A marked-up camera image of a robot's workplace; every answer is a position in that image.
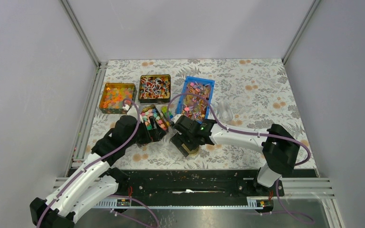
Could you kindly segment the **round cream jar lid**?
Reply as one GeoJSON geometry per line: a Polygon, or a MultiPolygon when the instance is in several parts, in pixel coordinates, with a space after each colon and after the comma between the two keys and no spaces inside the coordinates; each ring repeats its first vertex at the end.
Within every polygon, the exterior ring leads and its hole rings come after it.
{"type": "Polygon", "coordinates": [[[186,157],[196,156],[199,153],[199,151],[200,151],[200,147],[197,147],[197,148],[195,148],[193,150],[188,150],[186,157]]]}

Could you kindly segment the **blue plastic candy bin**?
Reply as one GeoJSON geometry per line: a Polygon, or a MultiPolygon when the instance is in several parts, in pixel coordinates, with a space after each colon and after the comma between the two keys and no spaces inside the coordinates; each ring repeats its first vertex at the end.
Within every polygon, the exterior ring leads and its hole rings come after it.
{"type": "Polygon", "coordinates": [[[187,76],[179,97],[176,114],[182,114],[192,120],[202,122],[209,113],[215,81],[210,79],[187,76]]]}

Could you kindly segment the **translucent plastic scoop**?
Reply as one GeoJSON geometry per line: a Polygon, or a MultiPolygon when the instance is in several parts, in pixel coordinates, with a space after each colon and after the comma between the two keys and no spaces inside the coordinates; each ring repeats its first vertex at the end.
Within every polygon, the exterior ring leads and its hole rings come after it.
{"type": "Polygon", "coordinates": [[[218,103],[218,107],[219,107],[220,117],[223,121],[229,122],[233,120],[233,114],[228,102],[220,101],[218,103]]]}

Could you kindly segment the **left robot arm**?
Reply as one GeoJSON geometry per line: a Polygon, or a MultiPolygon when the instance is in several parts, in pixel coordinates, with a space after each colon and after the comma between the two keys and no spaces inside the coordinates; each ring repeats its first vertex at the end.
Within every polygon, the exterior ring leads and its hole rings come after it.
{"type": "Polygon", "coordinates": [[[83,164],[45,199],[30,204],[32,223],[38,228],[73,228],[81,217],[107,196],[127,194],[133,187],[130,176],[115,162],[128,147],[145,139],[138,107],[129,107],[102,139],[98,140],[83,164]]]}

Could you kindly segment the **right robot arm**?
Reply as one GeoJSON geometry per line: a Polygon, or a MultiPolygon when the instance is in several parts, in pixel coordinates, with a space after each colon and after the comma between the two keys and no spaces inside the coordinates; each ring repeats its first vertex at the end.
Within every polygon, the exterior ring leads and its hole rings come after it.
{"type": "Polygon", "coordinates": [[[173,118],[173,123],[177,133],[171,141],[184,155],[201,145],[231,145],[261,153],[266,163],[253,181],[258,195],[267,195],[276,180],[294,170],[300,146],[279,124],[251,130],[222,125],[212,119],[198,122],[181,114],[173,118]]]}

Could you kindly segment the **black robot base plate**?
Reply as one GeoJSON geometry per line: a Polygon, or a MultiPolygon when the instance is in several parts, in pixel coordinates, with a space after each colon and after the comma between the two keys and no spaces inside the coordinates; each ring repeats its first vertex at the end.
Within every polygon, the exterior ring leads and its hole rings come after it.
{"type": "Polygon", "coordinates": [[[129,196],[149,207],[239,207],[249,199],[287,196],[284,181],[306,181],[313,170],[295,170],[270,188],[256,187],[257,170],[120,170],[119,188],[108,194],[129,196]]]}

